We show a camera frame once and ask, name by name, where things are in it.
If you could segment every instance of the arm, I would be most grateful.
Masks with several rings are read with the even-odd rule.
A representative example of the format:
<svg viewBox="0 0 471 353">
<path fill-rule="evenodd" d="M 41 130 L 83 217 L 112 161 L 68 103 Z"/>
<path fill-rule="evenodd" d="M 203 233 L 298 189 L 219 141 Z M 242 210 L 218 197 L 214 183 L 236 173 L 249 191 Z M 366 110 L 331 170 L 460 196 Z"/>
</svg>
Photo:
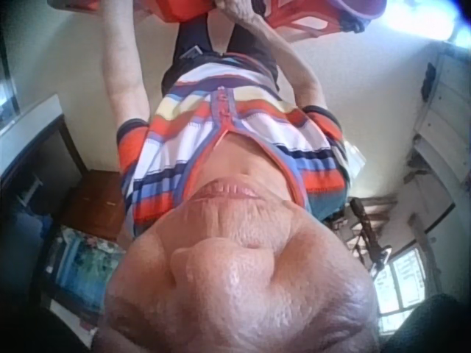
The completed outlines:
<svg viewBox="0 0 471 353">
<path fill-rule="evenodd" d="M 293 87 L 298 107 L 327 107 L 322 87 L 312 68 L 260 15 L 253 12 L 251 0 L 216 0 L 216 4 L 229 18 L 245 27 L 269 47 Z"/>
<path fill-rule="evenodd" d="M 149 120 L 149 100 L 135 42 L 133 1 L 102 0 L 103 74 L 117 127 L 132 118 Z"/>
</svg>

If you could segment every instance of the lips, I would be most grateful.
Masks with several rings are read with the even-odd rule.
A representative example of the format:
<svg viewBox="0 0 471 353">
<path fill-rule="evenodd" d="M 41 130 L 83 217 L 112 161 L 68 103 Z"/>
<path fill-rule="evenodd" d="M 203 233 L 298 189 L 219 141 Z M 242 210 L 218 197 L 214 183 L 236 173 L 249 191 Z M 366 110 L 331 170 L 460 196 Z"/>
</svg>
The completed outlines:
<svg viewBox="0 0 471 353">
<path fill-rule="evenodd" d="M 261 199 L 248 184 L 236 178 L 220 178 L 209 182 L 200 188 L 190 200 L 215 199 L 217 197 L 229 199 Z"/>
</svg>

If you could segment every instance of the wooden cabinet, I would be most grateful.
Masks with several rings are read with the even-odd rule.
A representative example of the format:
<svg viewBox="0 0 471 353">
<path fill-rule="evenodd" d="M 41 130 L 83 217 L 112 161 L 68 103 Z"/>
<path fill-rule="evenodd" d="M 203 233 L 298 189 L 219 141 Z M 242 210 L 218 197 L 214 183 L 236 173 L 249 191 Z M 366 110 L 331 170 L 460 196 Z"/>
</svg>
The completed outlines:
<svg viewBox="0 0 471 353">
<path fill-rule="evenodd" d="M 124 223 L 121 175 L 111 171 L 89 171 L 72 193 L 60 223 L 116 241 Z"/>
</svg>

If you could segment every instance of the person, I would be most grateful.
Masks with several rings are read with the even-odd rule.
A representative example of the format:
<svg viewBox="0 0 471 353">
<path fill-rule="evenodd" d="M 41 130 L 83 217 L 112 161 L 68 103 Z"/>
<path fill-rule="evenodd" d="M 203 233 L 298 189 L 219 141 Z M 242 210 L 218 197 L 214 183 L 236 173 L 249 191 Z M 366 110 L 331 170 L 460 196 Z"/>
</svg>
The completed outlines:
<svg viewBox="0 0 471 353">
<path fill-rule="evenodd" d="M 103 0 L 104 78 L 135 240 L 107 286 L 95 352 L 375 352 L 375 290 L 322 224 L 350 183 L 339 122 L 313 70 L 263 19 L 217 0 L 180 24 L 150 111 L 132 0 Z M 277 92 L 277 64 L 296 104 Z"/>
</svg>

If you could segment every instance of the nose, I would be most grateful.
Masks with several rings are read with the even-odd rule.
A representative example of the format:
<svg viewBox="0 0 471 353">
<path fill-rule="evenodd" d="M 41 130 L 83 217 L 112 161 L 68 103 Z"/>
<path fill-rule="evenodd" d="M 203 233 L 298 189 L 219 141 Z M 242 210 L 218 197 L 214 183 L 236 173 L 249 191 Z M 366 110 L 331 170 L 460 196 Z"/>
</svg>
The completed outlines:
<svg viewBox="0 0 471 353">
<path fill-rule="evenodd" d="M 177 289 L 191 298 L 237 304 L 268 288 L 275 257 L 270 249 L 249 249 L 226 238 L 209 238 L 175 251 L 170 267 Z"/>
</svg>

